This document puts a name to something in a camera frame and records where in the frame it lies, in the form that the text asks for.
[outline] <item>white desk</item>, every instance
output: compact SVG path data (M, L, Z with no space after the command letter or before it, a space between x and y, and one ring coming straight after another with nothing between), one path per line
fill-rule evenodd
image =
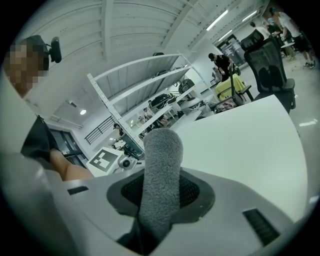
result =
M183 116L181 116L179 118L178 121L176 121L171 127L170 127L170 130L173 130L173 131L177 131L177 129L179 129L181 126L185 126L193 121L195 121L197 119L198 116L200 116L202 113L201 110L195 110L195 111L192 111L191 113L189 114L184 114Z
M284 45L281 46L281 48L286 48L289 46L293 46L295 43L294 42L290 42L290 43L285 43Z
M293 221L307 203L307 166L297 130L272 95L180 126L182 166L247 185Z

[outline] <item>ceiling light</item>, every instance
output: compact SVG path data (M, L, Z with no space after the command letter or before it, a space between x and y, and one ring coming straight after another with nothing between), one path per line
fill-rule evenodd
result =
M224 13L222 13L214 22L211 23L210 26L208 26L208 28L206 29L207 31L209 31L218 21L220 21L222 19L223 16L225 16L228 13L228 10L225 10Z
M244 22L245 20L249 19L252 15L255 15L257 13L258 10L254 11L253 13L249 14L247 17L245 17L242 22Z
M219 40L218 40L218 42L220 42L222 39L224 39L227 35L229 35L230 33L232 32L232 29L228 32L228 33L226 33L224 36L222 36Z

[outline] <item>white ceiling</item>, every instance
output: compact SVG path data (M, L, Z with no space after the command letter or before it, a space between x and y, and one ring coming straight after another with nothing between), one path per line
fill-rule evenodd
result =
M49 75L27 97L41 115L82 125L104 107L87 74L94 77L155 52L187 53L207 38L214 43L268 0L51 0L30 18L19 38L58 36L62 53ZM209 32L223 11L228 14ZM71 100L77 108L66 101Z

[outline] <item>gray foam microphone cover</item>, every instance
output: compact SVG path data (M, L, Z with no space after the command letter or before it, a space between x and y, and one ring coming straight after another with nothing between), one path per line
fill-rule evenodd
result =
M179 177L183 145L172 130L160 128L144 138L145 169L139 223L159 242L180 208Z

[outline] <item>headrest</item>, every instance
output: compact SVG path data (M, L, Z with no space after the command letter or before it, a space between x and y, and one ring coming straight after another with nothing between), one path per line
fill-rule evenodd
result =
M255 29L245 39L241 40L240 45L241 48L246 52L260 47L263 44L264 39L264 36L257 29Z

